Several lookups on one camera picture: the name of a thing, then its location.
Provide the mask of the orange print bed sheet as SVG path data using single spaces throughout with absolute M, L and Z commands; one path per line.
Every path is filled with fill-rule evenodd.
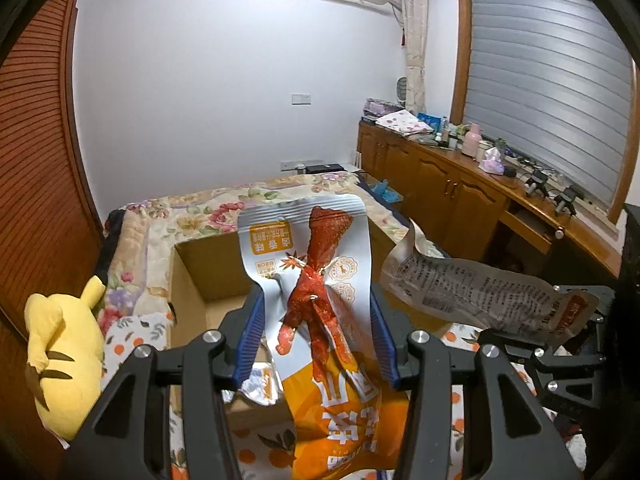
M 140 344 L 152 344 L 163 350 L 167 346 L 168 330 L 172 325 L 170 313 L 150 313 L 131 315 L 113 322 L 105 335 L 104 361 L 101 386 L 105 387 L 117 370 Z M 469 325 L 448 324 L 442 334 L 442 342 L 452 348 L 476 350 L 480 331 Z M 274 368 L 270 365 L 255 364 L 252 376 L 238 393 L 225 391 L 224 403 L 231 408 L 243 401 L 258 402 L 257 407 L 265 413 L 274 413 L 283 403 L 267 406 L 267 401 L 282 398 L 282 389 L 274 379 Z M 452 401 L 452 442 L 450 445 L 450 479 L 462 477 L 462 453 L 464 436 L 464 415 L 462 388 L 454 386 Z M 169 446 L 171 477 L 186 479 L 186 450 L 183 445 L 182 419 L 174 411 L 169 413 Z M 262 427 L 252 422 L 242 422 L 233 430 L 233 445 L 239 459 L 240 471 L 245 479 L 288 479 L 292 474 L 294 460 L 294 428 L 287 420 L 280 424 Z

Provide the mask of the wooden louvred wardrobe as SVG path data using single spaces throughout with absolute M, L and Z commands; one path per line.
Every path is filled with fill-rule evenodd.
M 73 110 L 77 0 L 36 0 L 1 51 L 1 475 L 52 479 L 61 445 L 25 382 L 24 307 L 77 294 L 103 246 Z

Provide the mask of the white printed snack bag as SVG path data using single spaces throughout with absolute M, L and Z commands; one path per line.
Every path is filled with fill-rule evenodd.
M 387 255 L 380 284 L 408 306 L 448 322 L 519 336 L 556 348 L 579 334 L 600 300 L 563 292 L 541 278 L 459 258 L 438 258 L 413 224 Z

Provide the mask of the pink tissue pack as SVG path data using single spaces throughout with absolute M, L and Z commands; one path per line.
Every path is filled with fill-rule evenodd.
M 485 174 L 494 174 L 495 176 L 504 174 L 502 154 L 498 148 L 490 148 L 484 151 L 483 158 L 480 161 L 480 170 L 484 171 Z

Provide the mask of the orange white chicken snack bag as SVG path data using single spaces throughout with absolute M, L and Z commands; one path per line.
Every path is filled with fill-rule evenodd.
M 295 479 L 396 467 L 409 401 L 382 376 L 371 330 L 371 245 L 356 195 L 244 210 L 243 266 L 294 422 Z

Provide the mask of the small white fan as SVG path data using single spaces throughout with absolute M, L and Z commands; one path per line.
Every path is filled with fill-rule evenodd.
M 407 78 L 400 77 L 396 82 L 396 99 L 400 106 L 406 106 L 407 99 Z

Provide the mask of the white wall switch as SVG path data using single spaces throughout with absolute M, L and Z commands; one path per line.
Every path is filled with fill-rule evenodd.
M 308 93 L 292 93 L 291 104 L 293 106 L 306 106 L 311 104 L 311 95 Z

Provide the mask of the folded floral cloth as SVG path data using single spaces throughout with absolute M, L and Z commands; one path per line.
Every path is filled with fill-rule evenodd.
M 412 136 L 417 133 L 432 133 L 434 129 L 422 122 L 408 110 L 398 110 L 390 114 L 379 117 L 375 125 L 396 132 L 401 136 Z

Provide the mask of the yellow plush toy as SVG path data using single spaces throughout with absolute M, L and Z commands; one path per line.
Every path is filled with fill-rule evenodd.
M 94 276 L 80 296 L 32 294 L 25 378 L 43 427 L 73 441 L 101 394 L 104 338 L 92 309 L 105 292 Z

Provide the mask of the grey window blind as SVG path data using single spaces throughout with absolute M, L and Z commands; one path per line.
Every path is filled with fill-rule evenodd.
M 466 122 L 611 205 L 631 57 L 591 0 L 471 0 Z

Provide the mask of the floral curtain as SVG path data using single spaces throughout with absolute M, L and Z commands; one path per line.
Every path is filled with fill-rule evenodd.
M 407 95 L 410 112 L 425 112 L 425 52 L 428 0 L 401 0 L 405 37 Z

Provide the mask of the blue cloth on bed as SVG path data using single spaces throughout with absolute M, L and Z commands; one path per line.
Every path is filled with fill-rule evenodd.
M 404 196 L 395 191 L 387 180 L 376 182 L 375 185 L 372 186 L 371 192 L 388 204 L 399 204 L 404 200 Z

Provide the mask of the wooden sideboard cabinet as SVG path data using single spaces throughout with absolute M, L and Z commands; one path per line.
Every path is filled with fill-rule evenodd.
M 518 179 L 485 174 L 458 152 L 429 148 L 360 122 L 362 168 L 402 197 L 401 213 L 451 257 L 556 278 L 610 284 L 620 254 L 582 220 L 526 195 Z

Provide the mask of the brown cardboard box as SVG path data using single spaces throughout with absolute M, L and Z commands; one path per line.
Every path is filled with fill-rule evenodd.
M 371 219 L 369 232 L 372 282 L 377 283 L 384 260 L 396 243 Z M 175 324 L 167 336 L 167 347 L 184 346 L 208 328 L 218 328 L 228 312 L 242 307 L 253 285 L 245 273 L 239 237 L 235 232 L 189 240 L 175 246 L 169 289 Z M 384 295 L 390 307 L 408 315 L 415 328 L 439 337 L 448 332 L 449 322 L 409 308 L 390 292 L 384 292 Z M 240 396 L 226 405 L 226 415 L 232 430 L 256 429 L 292 420 L 283 400 L 273 406 L 259 406 Z

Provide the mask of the pink bottle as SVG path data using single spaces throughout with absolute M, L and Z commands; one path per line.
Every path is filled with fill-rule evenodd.
M 462 154 L 471 158 L 475 158 L 477 150 L 480 147 L 482 135 L 480 134 L 480 126 L 472 122 L 469 130 L 465 133 L 462 143 Z

